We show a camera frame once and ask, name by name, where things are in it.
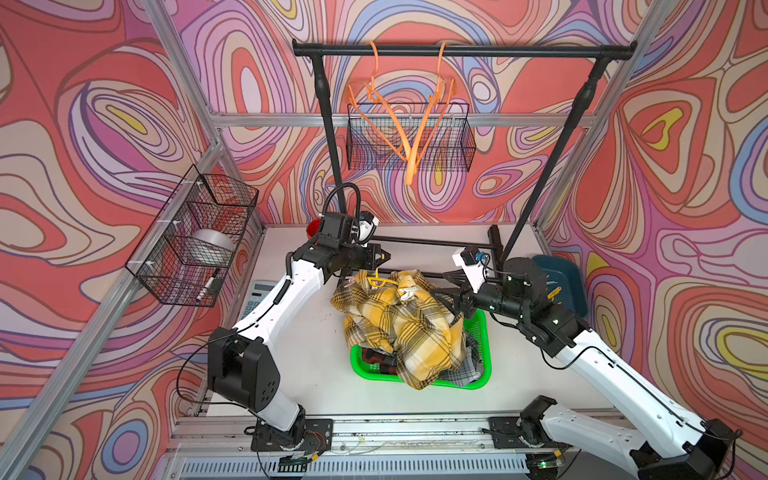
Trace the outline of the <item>grey plaid shirt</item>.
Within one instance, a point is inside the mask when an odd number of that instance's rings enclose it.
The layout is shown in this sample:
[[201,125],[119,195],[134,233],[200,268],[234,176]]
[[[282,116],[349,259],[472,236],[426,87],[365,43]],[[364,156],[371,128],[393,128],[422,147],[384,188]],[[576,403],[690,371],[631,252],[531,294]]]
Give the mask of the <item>grey plaid shirt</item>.
[[[465,359],[457,369],[443,370],[435,381],[444,381],[457,388],[466,388],[476,383],[485,373],[480,344],[475,337],[467,332],[463,333],[463,347]],[[379,375],[383,378],[397,378],[397,360],[394,355],[387,354],[376,349],[359,347],[354,365],[361,366],[360,370],[369,374]]]

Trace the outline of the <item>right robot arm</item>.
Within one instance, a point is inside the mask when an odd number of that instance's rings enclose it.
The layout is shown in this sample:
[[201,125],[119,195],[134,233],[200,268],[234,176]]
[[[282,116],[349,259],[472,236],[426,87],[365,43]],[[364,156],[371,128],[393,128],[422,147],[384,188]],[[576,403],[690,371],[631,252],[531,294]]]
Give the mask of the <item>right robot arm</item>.
[[534,345],[548,367],[577,373],[632,425],[618,427],[540,395],[512,426],[492,419],[495,439],[567,444],[636,479],[725,479],[733,472],[740,432],[672,400],[612,352],[582,316],[551,299],[547,275],[533,259],[508,259],[490,279],[489,261],[477,249],[458,249],[452,258],[456,271],[443,275],[452,285],[438,291],[450,310],[503,316],[503,326]]

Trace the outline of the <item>yellow plaid shirt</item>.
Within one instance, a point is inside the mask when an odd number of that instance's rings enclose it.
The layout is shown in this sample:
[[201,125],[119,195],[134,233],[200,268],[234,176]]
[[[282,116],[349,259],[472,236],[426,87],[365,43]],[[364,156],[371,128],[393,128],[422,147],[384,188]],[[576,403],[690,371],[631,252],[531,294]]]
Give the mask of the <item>yellow plaid shirt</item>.
[[[389,279],[398,287],[371,288],[369,271],[361,270],[338,286],[331,305],[344,315],[348,348],[361,346],[394,355],[397,373],[416,390],[432,384],[443,370],[457,369],[465,359],[464,317],[454,316],[431,296],[435,286],[419,270],[396,271]],[[417,298],[400,300],[399,290],[419,287]]]

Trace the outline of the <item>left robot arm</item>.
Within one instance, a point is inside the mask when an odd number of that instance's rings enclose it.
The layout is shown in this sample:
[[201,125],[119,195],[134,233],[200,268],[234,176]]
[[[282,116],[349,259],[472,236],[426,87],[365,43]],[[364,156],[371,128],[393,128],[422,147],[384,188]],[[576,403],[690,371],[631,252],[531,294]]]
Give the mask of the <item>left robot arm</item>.
[[232,328],[218,328],[207,345],[207,386],[270,427],[289,432],[302,408],[280,389],[275,343],[303,306],[335,274],[374,270],[389,259],[371,238],[372,213],[325,213],[319,230],[285,257],[286,272],[254,310]]

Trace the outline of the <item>orange hanger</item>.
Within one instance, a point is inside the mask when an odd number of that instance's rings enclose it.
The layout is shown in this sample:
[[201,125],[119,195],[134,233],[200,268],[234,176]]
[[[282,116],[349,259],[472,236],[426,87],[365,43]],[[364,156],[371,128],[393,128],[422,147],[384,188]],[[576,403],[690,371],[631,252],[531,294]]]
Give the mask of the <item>orange hanger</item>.
[[368,99],[368,102],[370,104],[381,105],[384,108],[385,113],[389,116],[389,119],[392,121],[392,126],[394,127],[396,133],[400,137],[400,140],[401,140],[400,146],[396,147],[392,143],[390,138],[386,134],[384,134],[366,114],[362,112],[360,108],[360,104],[357,100],[357,94],[354,92],[352,85],[347,86],[349,100],[351,102],[353,110],[356,113],[358,113],[372,127],[372,129],[380,137],[380,139],[409,167],[415,167],[416,160],[417,160],[417,149],[410,144],[408,137],[405,133],[405,130],[402,127],[400,121],[398,120],[396,114],[394,113],[394,110],[392,109],[390,104],[386,101],[386,99],[382,96],[382,94],[377,90],[375,86],[375,81],[376,81],[376,77],[379,69],[379,53],[378,53],[377,46],[374,41],[369,41],[368,46],[371,48],[373,52],[374,67],[373,67],[372,73],[370,74],[370,81],[367,84],[363,84],[363,87],[366,92],[366,98]]
[[435,121],[435,125],[432,127],[431,132],[427,137],[424,137],[427,124],[431,115],[433,114],[433,111],[438,107],[439,104],[450,103],[455,96],[455,79],[453,77],[446,79],[442,75],[443,57],[446,47],[446,42],[443,42],[440,45],[436,65],[436,88],[433,94],[428,97],[427,107],[424,111],[422,119],[420,120],[416,136],[414,137],[410,147],[405,176],[405,183],[407,186],[411,186],[413,184],[414,178],[417,174],[417,169],[421,164],[425,154],[427,153],[432,138],[435,135],[435,129],[440,125],[442,118],[445,115],[445,113],[438,114],[438,118]]

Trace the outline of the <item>yellow hanger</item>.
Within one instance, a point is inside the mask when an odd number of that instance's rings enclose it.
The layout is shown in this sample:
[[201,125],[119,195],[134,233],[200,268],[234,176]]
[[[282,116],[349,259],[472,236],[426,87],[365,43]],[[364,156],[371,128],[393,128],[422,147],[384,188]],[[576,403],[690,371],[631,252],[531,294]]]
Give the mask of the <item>yellow hanger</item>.
[[371,288],[384,288],[387,285],[391,285],[394,287],[399,286],[399,283],[397,281],[393,281],[389,278],[381,277],[379,275],[378,269],[376,269],[374,272],[370,272],[366,277],[366,281],[368,282]]

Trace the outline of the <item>yellow clothespin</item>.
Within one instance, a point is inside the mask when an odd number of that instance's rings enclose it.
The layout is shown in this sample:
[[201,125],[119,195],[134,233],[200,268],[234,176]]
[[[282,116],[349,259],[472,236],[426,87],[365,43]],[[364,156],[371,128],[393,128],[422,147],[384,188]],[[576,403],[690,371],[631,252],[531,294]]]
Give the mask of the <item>yellow clothespin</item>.
[[561,293],[562,288],[560,286],[556,287],[554,290],[552,290],[548,295],[547,298],[550,302],[554,302],[556,300],[556,297]]

